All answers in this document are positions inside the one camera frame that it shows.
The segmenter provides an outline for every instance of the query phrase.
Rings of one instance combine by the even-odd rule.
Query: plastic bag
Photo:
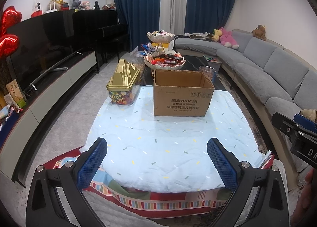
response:
[[[168,50],[172,51],[174,48],[174,39],[170,42],[170,44],[168,45]]]
[[[137,67],[138,69],[142,69],[144,67],[144,59],[142,53],[137,49],[137,47],[130,52],[130,62],[133,66]]]

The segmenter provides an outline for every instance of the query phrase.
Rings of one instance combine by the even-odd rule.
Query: gray sectional sofa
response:
[[[291,143],[272,126],[271,118],[279,112],[293,119],[301,109],[317,109],[317,71],[273,41],[265,42],[237,29],[232,36],[240,45],[238,50],[189,38],[178,38],[175,47],[183,55],[218,57],[270,135],[285,166],[288,189],[302,186],[310,166],[291,154]]]

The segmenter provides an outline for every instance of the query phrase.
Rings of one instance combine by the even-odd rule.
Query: light blue blanket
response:
[[[108,144],[102,168],[121,186],[152,192],[193,192],[224,187],[207,154],[218,138],[238,158],[259,167],[259,152],[242,111],[229,92],[213,93],[205,117],[153,115],[153,86],[143,86],[134,104],[107,98],[89,132],[86,151],[98,137]]]

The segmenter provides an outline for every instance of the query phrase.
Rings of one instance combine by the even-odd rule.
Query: metal screw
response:
[[[70,168],[70,167],[72,167],[73,166],[73,161],[67,161],[66,163],[65,163],[65,167],[66,168]]]
[[[249,164],[247,161],[241,162],[241,165],[242,165],[242,167],[244,167],[244,168],[249,168],[249,167],[250,167],[250,164]]]
[[[36,171],[41,172],[43,169],[44,169],[44,167],[42,165],[40,165],[36,168]]]
[[[278,171],[278,167],[276,165],[272,165],[271,168],[272,168],[273,171]]]

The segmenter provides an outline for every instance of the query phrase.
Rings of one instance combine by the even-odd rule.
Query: human hand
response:
[[[314,169],[311,169],[305,177],[305,181],[307,183],[305,184],[302,190],[302,194],[297,201],[297,205],[294,210],[294,213],[291,216],[291,221],[290,221],[291,227],[295,227],[300,222],[300,220],[304,217],[304,214],[307,211],[307,208],[310,206],[312,202],[311,184],[313,180],[313,171]]]

